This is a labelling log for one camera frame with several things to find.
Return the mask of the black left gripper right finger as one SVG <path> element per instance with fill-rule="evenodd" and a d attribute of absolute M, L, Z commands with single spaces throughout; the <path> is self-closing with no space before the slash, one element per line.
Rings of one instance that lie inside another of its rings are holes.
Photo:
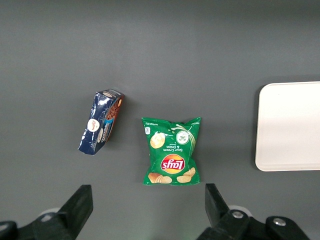
<path fill-rule="evenodd" d="M 205 210 L 211 224 L 199 240 L 308 240 L 309 237 L 293 220 L 269 216 L 264 223 L 245 209 L 232 209 L 214 183 L 205 185 Z"/>

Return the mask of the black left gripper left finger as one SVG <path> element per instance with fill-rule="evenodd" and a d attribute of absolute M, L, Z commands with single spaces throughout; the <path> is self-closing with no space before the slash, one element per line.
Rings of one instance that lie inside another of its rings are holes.
<path fill-rule="evenodd" d="M 0 222 L 2 240 L 75 240 L 93 212 L 92 186 L 81 185 L 59 209 L 48 209 L 31 223 L 18 227 Z"/>

